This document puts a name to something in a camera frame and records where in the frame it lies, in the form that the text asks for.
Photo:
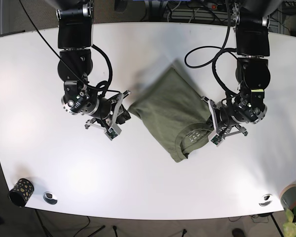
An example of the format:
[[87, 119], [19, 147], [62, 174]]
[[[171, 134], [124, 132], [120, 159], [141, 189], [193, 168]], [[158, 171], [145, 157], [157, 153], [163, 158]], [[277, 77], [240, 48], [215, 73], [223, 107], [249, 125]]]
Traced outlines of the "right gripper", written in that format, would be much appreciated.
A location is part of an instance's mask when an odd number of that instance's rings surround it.
[[85, 123], [85, 129], [90, 127], [104, 131], [104, 134], [113, 140], [121, 134], [119, 125], [131, 119], [129, 112], [123, 106], [123, 99], [131, 94], [130, 90], [117, 93], [109, 99], [103, 98], [95, 112], [91, 112], [92, 119]]

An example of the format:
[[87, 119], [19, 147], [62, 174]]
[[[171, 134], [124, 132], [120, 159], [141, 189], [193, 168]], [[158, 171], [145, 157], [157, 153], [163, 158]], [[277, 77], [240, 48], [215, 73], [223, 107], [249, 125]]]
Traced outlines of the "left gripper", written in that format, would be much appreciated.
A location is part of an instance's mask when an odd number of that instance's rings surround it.
[[225, 105], [223, 103], [224, 101], [227, 103], [232, 102], [232, 99], [237, 96], [238, 94], [226, 97], [217, 104], [206, 96], [201, 96], [201, 99], [208, 104], [211, 113], [208, 123], [209, 126], [213, 128], [213, 131], [208, 136], [208, 140], [217, 147], [226, 139], [226, 137], [236, 134], [243, 134], [244, 136], [248, 135], [246, 128], [240, 125], [242, 122], [233, 118], [233, 107], [231, 106], [230, 109], [227, 104]]

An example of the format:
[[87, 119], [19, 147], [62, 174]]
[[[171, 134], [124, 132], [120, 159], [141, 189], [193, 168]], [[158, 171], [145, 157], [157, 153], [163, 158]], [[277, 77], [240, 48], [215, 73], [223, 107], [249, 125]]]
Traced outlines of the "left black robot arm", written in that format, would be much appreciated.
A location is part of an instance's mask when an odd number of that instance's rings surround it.
[[[271, 79], [268, 68], [270, 15], [280, 4], [280, 0], [237, 0], [234, 8], [225, 4], [227, 31], [234, 28], [236, 47], [226, 47], [227, 33], [222, 47], [208, 63], [212, 65], [213, 76], [225, 91], [226, 98], [215, 104], [213, 100], [203, 97], [208, 103], [214, 128], [214, 134], [208, 139], [215, 145], [228, 136], [239, 133], [247, 136], [248, 132], [242, 124], [256, 124], [265, 118], [267, 106], [263, 100]], [[237, 60], [235, 74], [238, 92], [230, 90], [218, 76], [217, 60], [224, 53], [232, 54]]]

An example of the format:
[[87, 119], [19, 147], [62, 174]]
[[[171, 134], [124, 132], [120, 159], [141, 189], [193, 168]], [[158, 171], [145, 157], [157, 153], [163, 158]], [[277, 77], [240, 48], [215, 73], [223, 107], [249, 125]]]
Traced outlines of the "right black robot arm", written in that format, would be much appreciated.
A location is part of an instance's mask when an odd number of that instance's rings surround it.
[[[109, 57], [92, 42], [94, 2], [92, 0], [49, 0], [47, 3], [56, 10], [58, 19], [58, 75], [64, 83], [61, 98], [64, 110], [71, 115], [90, 116], [85, 128], [96, 127], [113, 140], [121, 134], [119, 125], [129, 120], [130, 114], [122, 102], [130, 91], [110, 91], [113, 70]], [[108, 79], [91, 86], [88, 76], [92, 72], [91, 50], [100, 53], [108, 66]]]

